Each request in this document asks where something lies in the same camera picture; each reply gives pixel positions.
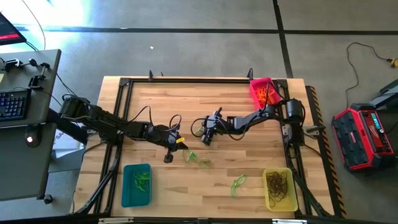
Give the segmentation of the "yellow plastic basket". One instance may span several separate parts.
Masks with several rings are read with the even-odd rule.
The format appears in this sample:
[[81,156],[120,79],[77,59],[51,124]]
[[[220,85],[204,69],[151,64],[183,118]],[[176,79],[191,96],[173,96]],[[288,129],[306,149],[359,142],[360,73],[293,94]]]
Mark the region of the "yellow plastic basket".
[[[275,207],[270,207],[269,196],[267,191],[267,179],[266,174],[271,172],[286,172],[287,173],[287,183],[288,183],[288,196],[279,202]],[[299,205],[297,201],[297,195],[295,191],[295,184],[293,180],[292,171],[287,167],[276,167],[276,168],[266,168],[262,174],[262,180],[264,184],[264,198],[266,207],[272,212],[295,212]]]

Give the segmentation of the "black red monitor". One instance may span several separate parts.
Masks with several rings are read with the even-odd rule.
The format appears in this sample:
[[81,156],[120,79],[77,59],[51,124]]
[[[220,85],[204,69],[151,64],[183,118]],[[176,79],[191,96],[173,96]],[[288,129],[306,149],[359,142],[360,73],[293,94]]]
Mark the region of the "black red monitor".
[[27,42],[27,39],[0,12],[0,45],[20,44],[24,42]]

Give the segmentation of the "red black power station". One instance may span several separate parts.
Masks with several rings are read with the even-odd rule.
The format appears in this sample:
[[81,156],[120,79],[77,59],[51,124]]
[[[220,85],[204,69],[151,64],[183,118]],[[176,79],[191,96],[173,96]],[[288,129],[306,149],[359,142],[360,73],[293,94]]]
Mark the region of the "red black power station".
[[334,116],[331,125],[348,171],[383,169],[394,162],[396,155],[374,105],[352,104]]

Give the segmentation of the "black backlit keyboard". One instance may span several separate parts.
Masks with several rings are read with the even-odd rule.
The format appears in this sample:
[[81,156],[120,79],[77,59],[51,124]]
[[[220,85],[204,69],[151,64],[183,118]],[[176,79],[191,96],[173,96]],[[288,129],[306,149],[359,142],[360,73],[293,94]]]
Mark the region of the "black backlit keyboard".
[[25,119],[30,96],[30,88],[0,90],[0,121]]

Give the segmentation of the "grey equipment case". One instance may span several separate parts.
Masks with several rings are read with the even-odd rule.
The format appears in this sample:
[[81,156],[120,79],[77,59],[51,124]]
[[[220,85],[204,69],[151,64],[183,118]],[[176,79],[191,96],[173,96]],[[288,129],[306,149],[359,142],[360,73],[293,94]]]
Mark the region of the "grey equipment case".
[[398,109],[398,79],[379,90],[379,95],[370,102],[376,108]]

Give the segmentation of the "black device with light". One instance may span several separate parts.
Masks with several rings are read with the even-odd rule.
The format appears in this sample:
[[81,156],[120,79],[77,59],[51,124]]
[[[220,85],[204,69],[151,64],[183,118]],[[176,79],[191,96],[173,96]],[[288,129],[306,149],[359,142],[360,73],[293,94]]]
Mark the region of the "black device with light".
[[37,147],[41,142],[41,124],[30,124],[25,131],[25,144],[29,147]]

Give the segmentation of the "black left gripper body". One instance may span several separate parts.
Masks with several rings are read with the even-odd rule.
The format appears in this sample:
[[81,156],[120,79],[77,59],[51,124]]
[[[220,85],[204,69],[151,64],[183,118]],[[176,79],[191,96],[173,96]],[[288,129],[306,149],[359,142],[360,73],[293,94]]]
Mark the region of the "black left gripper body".
[[165,125],[149,125],[147,128],[147,141],[156,144],[158,146],[166,147],[170,149],[172,152],[178,150],[176,142],[168,142],[169,132],[173,130],[179,131],[180,125],[175,124],[171,128]]

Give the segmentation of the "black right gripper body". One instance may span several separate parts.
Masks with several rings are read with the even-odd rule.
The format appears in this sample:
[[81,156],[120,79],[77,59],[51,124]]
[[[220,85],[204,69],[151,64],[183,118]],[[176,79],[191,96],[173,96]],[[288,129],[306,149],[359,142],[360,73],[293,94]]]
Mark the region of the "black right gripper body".
[[206,127],[205,133],[207,134],[228,134],[228,128],[229,124],[227,123],[227,120],[219,119],[217,121],[214,121],[210,119],[210,116],[206,116],[204,120],[202,121],[201,125]]

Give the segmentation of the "white paper sheet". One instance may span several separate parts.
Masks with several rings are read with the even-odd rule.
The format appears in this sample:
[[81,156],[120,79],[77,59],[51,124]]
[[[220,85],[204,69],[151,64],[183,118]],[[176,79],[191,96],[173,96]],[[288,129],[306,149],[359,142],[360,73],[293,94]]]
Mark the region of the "white paper sheet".
[[63,131],[57,129],[53,142],[52,154],[56,159],[80,151],[84,148],[84,144],[73,139]]

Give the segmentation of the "black support strut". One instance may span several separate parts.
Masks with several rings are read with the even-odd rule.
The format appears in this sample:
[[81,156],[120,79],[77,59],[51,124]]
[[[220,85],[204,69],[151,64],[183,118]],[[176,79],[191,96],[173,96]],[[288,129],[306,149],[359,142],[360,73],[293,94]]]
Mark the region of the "black support strut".
[[50,108],[47,112],[46,122],[56,124],[57,129],[69,135],[74,140],[82,144],[87,144],[88,133],[84,129],[82,129],[81,127],[79,127],[79,125],[74,124],[69,120],[61,118],[57,112],[55,112]]

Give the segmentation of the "black desk clamp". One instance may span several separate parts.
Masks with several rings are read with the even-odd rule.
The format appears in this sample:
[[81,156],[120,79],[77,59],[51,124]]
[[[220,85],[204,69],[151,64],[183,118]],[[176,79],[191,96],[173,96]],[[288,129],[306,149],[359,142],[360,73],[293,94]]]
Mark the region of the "black desk clamp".
[[28,84],[28,87],[30,89],[33,89],[33,90],[43,90],[44,89],[42,86],[39,85],[39,81],[46,79],[44,74],[50,68],[50,65],[46,62],[43,62],[40,64],[40,67],[42,68],[40,75],[37,75],[30,79],[30,82]]
[[18,58],[6,60],[4,69],[9,72],[13,68],[22,68],[22,62]]

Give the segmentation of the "grey desk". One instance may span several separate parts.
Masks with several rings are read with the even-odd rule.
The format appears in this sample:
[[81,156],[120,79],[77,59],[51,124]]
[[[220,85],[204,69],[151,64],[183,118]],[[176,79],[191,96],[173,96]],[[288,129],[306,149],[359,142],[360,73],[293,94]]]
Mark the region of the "grey desk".
[[[40,64],[50,68],[45,80],[39,81],[43,90],[32,90],[25,119],[0,121],[0,201],[40,197],[45,194],[47,177],[57,125],[47,123],[47,112],[57,78],[62,51],[39,50],[0,54],[0,90],[28,88],[30,79],[40,75]],[[18,58],[22,68],[4,69],[6,60]],[[25,131],[30,124],[41,124],[41,142],[37,147],[25,144]]]

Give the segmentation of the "black yellow hazard tape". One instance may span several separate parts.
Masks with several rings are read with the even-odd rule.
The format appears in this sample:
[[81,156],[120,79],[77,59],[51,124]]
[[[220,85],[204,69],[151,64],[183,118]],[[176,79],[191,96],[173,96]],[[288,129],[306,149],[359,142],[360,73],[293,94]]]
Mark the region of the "black yellow hazard tape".
[[312,86],[306,85],[305,89],[307,92],[313,123],[315,126],[321,128],[321,130],[319,130],[319,135],[317,137],[317,140],[326,175],[326,181],[329,188],[333,211],[335,216],[340,218],[346,218],[347,214],[343,203],[342,192],[338,182],[336,169],[333,163],[333,158],[330,151],[330,145],[325,131],[325,125],[323,123],[322,113],[320,111],[320,107],[318,104],[317,93],[315,88]]

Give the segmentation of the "pink plastic basket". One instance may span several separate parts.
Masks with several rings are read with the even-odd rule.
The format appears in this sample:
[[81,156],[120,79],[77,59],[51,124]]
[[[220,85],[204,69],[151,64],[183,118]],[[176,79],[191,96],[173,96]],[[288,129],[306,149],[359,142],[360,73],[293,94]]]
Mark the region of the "pink plastic basket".
[[254,105],[257,109],[262,109],[262,108],[259,108],[255,90],[260,87],[269,87],[269,86],[271,86],[275,90],[275,97],[278,99],[279,102],[281,100],[281,97],[279,96],[271,78],[265,77],[265,78],[255,79],[250,82],[249,91],[254,100]]

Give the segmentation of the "teal plastic basket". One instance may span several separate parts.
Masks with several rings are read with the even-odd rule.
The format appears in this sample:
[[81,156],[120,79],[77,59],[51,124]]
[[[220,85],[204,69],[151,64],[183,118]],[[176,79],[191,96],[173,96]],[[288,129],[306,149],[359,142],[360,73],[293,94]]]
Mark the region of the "teal plastic basket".
[[[150,173],[150,189],[142,192],[135,187],[135,171]],[[123,169],[121,205],[124,208],[143,207],[152,201],[152,167],[149,164],[127,165]]]

